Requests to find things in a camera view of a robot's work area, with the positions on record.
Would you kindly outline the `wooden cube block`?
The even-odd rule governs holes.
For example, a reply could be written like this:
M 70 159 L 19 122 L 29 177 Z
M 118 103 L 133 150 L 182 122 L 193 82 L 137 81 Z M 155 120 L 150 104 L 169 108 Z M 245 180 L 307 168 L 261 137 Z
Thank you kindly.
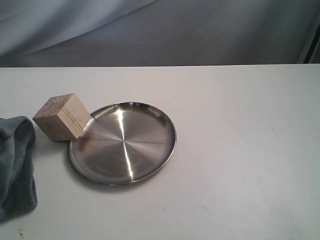
M 70 93 L 51 97 L 32 119 L 51 141 L 62 142 L 78 139 L 91 115 L 77 95 Z

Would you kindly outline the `grey backdrop cloth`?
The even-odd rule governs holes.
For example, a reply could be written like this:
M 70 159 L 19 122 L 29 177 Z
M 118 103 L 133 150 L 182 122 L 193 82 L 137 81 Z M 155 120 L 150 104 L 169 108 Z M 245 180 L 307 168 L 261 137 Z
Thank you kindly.
M 301 63 L 317 0 L 3 0 L 2 67 Z

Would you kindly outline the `round stainless steel plate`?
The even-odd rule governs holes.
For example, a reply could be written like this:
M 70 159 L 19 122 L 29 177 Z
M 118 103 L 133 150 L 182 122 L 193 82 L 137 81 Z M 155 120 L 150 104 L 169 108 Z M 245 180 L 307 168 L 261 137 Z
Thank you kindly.
M 73 167 L 108 186 L 141 182 L 162 169 L 174 153 L 177 132 L 170 117 L 141 102 L 121 102 L 91 113 L 80 137 L 69 143 Z

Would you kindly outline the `grey fleece cloth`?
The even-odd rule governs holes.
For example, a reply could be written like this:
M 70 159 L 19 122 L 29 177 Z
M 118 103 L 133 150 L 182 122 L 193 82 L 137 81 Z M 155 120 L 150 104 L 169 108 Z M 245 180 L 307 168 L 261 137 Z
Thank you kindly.
M 33 211 L 38 205 L 33 149 L 36 133 L 25 116 L 0 119 L 0 221 Z

